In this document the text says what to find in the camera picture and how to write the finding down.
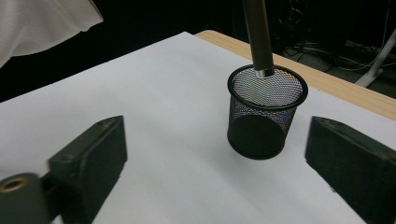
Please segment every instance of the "white paper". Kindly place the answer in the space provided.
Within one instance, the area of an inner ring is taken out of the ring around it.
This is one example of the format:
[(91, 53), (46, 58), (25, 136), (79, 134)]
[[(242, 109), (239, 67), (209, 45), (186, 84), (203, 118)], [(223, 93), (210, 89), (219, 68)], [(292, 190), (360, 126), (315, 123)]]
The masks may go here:
[(128, 158), (94, 223), (363, 223), (305, 162), (312, 116), (396, 148), (396, 122), (309, 89), (283, 151), (229, 145), (227, 79), (250, 64), (183, 33), (0, 104), (0, 179), (46, 160), (96, 121), (123, 115)]

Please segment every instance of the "mesh cup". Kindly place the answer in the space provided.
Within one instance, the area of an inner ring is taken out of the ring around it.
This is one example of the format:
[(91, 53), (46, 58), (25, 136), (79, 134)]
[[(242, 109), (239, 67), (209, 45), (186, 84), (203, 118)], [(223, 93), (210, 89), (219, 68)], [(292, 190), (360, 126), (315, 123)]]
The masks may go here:
[(296, 73), (275, 66), (275, 74), (256, 78), (253, 65), (235, 70), (228, 79), (231, 94), (227, 137), (239, 154), (265, 160), (285, 146), (294, 113), (308, 94)]

